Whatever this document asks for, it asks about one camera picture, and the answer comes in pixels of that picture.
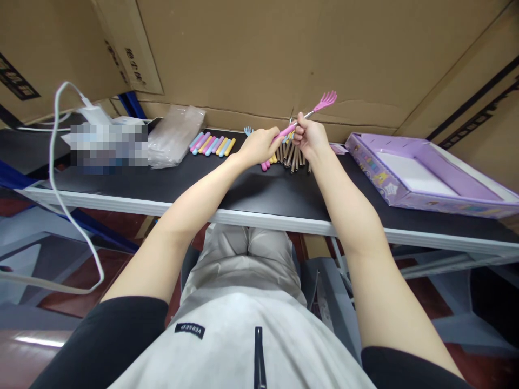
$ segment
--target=left hand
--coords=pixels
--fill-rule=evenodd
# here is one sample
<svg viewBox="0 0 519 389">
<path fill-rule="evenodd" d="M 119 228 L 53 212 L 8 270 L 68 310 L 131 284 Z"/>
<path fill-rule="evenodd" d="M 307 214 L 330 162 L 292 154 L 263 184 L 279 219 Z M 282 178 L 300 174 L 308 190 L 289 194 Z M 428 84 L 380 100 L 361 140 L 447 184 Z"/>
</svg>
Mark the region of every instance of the left hand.
<svg viewBox="0 0 519 389">
<path fill-rule="evenodd" d="M 245 143 L 243 143 L 241 149 L 236 154 L 243 159 L 247 166 L 265 162 L 281 146 L 283 138 L 277 139 L 272 143 L 274 137 L 279 133 L 278 127 L 272 127 L 270 130 L 256 130 L 245 140 Z"/>
</svg>

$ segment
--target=table top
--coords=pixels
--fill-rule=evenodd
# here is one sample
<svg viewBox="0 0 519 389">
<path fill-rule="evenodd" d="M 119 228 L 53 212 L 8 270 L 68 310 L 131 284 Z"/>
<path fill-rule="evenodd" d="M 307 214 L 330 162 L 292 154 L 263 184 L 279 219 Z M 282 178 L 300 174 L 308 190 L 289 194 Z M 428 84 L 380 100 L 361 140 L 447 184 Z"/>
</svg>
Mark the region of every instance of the table top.
<svg viewBox="0 0 519 389">
<path fill-rule="evenodd" d="M 236 138 L 233 152 L 245 141 L 241 132 L 211 130 L 211 133 Z M 519 236 L 496 220 L 390 207 L 349 154 L 338 157 L 351 180 L 375 207 L 386 229 L 519 243 Z M 79 175 L 71 167 L 56 176 L 56 184 L 64 191 L 173 203 L 224 161 L 225 157 L 189 153 L 177 167 L 145 168 L 141 173 L 113 176 Z M 40 187 L 50 188 L 50 185 L 45 182 Z M 344 206 L 348 206 L 346 195 Z M 306 170 L 291 175 L 280 164 L 267 172 L 259 165 L 247 169 L 234 182 L 219 208 L 330 221 L 314 175 L 308 175 Z"/>
<path fill-rule="evenodd" d="M 60 129 L 70 128 L 73 124 L 85 121 L 83 115 L 73 113 L 67 120 L 59 124 Z M 29 128 L 52 130 L 52 125 L 31 124 Z M 28 175 L 44 166 L 49 165 L 49 141 L 51 132 L 35 132 L 27 130 L 0 130 L 0 160 Z M 54 156 L 56 159 L 70 154 L 70 146 L 56 137 Z"/>
</svg>

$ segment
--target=black sleeve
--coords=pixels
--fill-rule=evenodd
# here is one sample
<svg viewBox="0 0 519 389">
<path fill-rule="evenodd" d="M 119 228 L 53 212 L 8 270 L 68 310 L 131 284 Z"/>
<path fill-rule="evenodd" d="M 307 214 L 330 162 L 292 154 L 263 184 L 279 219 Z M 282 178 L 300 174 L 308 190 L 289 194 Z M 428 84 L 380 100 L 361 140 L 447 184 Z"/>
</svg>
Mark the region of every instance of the black sleeve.
<svg viewBox="0 0 519 389">
<path fill-rule="evenodd" d="M 366 347 L 362 368 L 377 389 L 388 388 L 471 388 L 457 375 L 434 363 L 387 347 Z"/>
<path fill-rule="evenodd" d="M 36 388 L 106 388 L 164 332 L 168 305 L 152 297 L 119 297 L 97 305 L 80 323 Z"/>
</svg>

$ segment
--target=plastic packaging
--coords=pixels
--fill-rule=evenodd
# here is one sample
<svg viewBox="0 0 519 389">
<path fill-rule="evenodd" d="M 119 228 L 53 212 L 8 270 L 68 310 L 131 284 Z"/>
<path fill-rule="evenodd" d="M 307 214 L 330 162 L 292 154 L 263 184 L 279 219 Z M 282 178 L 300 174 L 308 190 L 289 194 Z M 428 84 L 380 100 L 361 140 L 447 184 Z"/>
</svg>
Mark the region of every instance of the plastic packaging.
<svg viewBox="0 0 519 389">
<path fill-rule="evenodd" d="M 200 132 L 204 117 L 203 109 L 172 105 L 148 135 L 148 165 L 152 169 L 163 169 L 182 162 L 189 144 Z"/>
</svg>

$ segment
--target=bundle of metal rods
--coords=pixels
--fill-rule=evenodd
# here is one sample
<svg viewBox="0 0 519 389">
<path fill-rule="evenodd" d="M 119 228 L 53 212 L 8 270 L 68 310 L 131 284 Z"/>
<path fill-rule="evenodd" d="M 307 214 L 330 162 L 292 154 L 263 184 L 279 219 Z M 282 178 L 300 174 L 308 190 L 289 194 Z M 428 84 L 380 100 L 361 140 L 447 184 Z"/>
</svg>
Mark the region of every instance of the bundle of metal rods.
<svg viewBox="0 0 519 389">
<path fill-rule="evenodd" d="M 280 148 L 276 150 L 277 162 L 283 164 L 286 169 L 290 169 L 290 174 L 294 174 L 299 169 L 304 170 L 307 165 L 303 153 L 292 143 L 292 139 L 288 139 L 285 143 L 282 143 Z M 310 163 L 308 163 L 307 173 L 312 173 Z"/>
</svg>

